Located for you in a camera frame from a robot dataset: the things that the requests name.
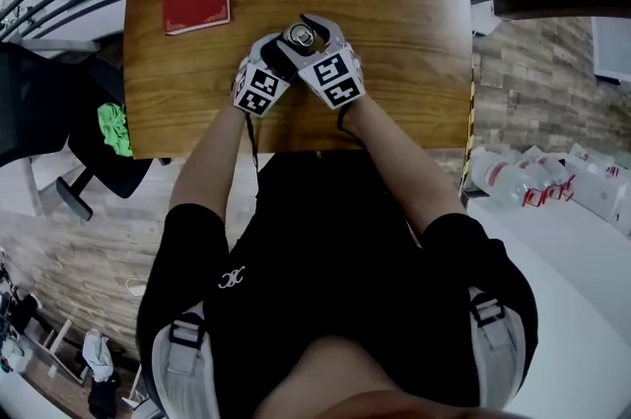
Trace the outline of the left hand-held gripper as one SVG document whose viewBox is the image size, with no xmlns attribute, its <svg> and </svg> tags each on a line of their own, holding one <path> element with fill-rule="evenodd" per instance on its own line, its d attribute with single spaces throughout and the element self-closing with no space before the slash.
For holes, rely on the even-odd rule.
<svg viewBox="0 0 631 419">
<path fill-rule="evenodd" d="M 280 49 L 279 33 L 266 35 L 252 44 L 241 61 L 232 86 L 233 106 L 257 117 L 265 116 L 290 88 L 296 66 Z"/>
</svg>

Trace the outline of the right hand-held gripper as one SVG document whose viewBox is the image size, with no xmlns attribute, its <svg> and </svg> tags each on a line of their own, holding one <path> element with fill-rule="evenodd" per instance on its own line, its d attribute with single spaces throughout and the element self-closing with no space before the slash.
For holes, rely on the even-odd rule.
<svg viewBox="0 0 631 419">
<path fill-rule="evenodd" d="M 340 27 L 328 18 L 301 14 L 300 18 L 326 44 L 324 51 L 296 46 L 280 38 L 276 44 L 298 69 L 298 75 L 330 108 L 339 109 L 365 95 L 361 58 Z"/>
</svg>

